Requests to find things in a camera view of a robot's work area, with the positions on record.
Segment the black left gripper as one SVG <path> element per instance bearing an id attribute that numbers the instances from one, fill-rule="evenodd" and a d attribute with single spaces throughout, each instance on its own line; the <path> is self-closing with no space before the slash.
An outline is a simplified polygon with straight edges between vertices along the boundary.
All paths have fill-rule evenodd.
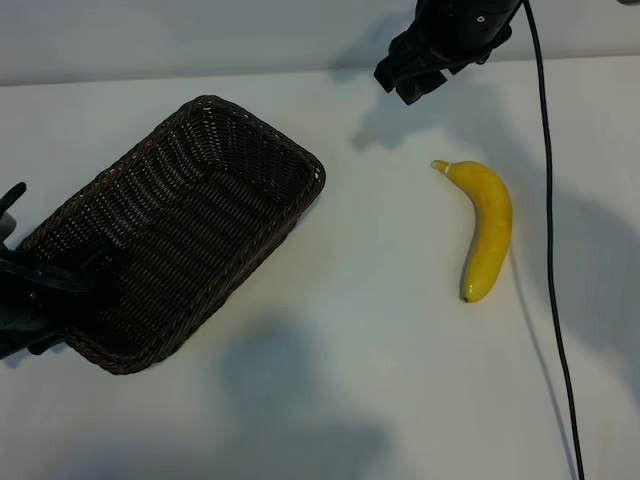
<path id="1" fill-rule="evenodd" d="M 79 249 L 79 267 L 58 265 L 16 251 L 1 252 L 1 357 L 56 336 L 79 300 L 91 312 L 116 308 L 120 290 L 114 272 L 95 272 L 117 253 L 109 239 Z"/>

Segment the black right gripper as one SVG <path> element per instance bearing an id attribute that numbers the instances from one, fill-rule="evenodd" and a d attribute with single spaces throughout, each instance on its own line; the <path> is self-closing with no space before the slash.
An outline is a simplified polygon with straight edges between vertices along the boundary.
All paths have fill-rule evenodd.
<path id="1" fill-rule="evenodd" d="M 441 70 L 455 74 L 470 63 L 485 63 L 511 37 L 520 6 L 511 0 L 419 1 L 410 34 L 391 41 L 374 78 L 412 105 L 447 82 Z"/>

